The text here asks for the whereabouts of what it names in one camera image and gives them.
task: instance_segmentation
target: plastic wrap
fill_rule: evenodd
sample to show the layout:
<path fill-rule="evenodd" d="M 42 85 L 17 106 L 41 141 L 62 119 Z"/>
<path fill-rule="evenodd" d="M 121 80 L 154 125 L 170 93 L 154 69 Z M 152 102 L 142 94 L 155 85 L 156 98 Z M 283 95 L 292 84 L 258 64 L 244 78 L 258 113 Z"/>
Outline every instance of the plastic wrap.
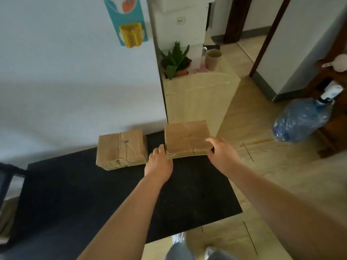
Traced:
<path fill-rule="evenodd" d="M 292 100 L 275 120 L 272 133 L 277 141 L 298 142 L 329 121 L 332 102 L 320 104 L 313 98 Z"/>

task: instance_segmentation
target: plant pot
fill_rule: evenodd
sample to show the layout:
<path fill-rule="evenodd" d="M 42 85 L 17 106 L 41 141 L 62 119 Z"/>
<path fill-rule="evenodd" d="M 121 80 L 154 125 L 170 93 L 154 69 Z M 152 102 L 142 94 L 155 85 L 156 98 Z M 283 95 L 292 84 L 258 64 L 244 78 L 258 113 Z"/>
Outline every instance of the plant pot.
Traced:
<path fill-rule="evenodd" d="M 185 69 L 182 69 L 180 71 L 176 71 L 175 74 L 173 75 L 173 78 L 182 77 L 184 75 L 188 75 L 188 69 L 190 68 L 191 65 L 192 65 L 192 63 L 190 62 L 189 66 L 187 66 Z M 166 69 L 163 67 L 163 60 L 161 60 L 160 66 L 162 67 L 162 69 L 163 69 L 163 71 L 165 73 L 165 76 L 167 78 Z"/>

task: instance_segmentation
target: yellow plastic holder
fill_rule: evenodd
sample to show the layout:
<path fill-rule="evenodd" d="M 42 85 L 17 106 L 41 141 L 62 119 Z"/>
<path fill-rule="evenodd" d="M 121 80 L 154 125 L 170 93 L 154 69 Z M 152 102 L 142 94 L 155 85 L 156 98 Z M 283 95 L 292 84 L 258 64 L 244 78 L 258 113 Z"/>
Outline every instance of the yellow plastic holder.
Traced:
<path fill-rule="evenodd" d="M 141 23 L 128 23 L 119 27 L 120 37 L 127 48 L 140 46 L 144 39 L 145 31 Z"/>

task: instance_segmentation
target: white wall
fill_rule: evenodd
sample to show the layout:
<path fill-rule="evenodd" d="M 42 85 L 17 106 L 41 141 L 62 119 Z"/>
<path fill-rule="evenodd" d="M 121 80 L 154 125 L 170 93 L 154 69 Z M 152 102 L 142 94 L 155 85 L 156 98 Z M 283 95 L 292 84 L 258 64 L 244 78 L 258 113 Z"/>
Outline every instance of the white wall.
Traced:
<path fill-rule="evenodd" d="M 98 135 L 166 122 L 149 41 L 120 46 L 103 0 L 2 0 L 0 161 L 29 162 L 95 146 Z"/>
<path fill-rule="evenodd" d="M 308 55 L 306 64 L 314 67 L 314 62 L 329 50 L 327 46 L 335 38 L 338 26 L 342 25 L 346 8 L 347 0 L 291 0 L 257 68 L 257 72 L 276 93 L 306 86 L 307 81 L 305 83 L 296 78 L 295 87 L 286 86 L 282 90 L 297 69 L 303 67 L 301 63 Z M 314 48 L 316 53 L 312 55 L 310 53 Z"/>
<path fill-rule="evenodd" d="M 209 22 L 211 36 L 225 34 L 231 8 L 232 0 L 215 0 L 212 3 Z"/>
<path fill-rule="evenodd" d="M 283 0 L 252 0 L 243 31 L 271 26 Z"/>

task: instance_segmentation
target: person's leg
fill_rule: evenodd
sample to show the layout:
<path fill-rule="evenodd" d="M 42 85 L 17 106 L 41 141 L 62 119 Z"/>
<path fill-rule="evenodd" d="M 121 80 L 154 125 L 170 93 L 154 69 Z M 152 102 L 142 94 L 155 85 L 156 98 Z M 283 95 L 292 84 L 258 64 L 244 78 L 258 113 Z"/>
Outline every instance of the person's leg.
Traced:
<path fill-rule="evenodd" d="M 195 260 L 194 255 L 186 245 L 186 232 L 173 235 L 172 243 L 165 260 Z"/>
<path fill-rule="evenodd" d="M 205 250 L 205 260 L 237 260 L 237 258 L 218 248 L 207 247 Z"/>

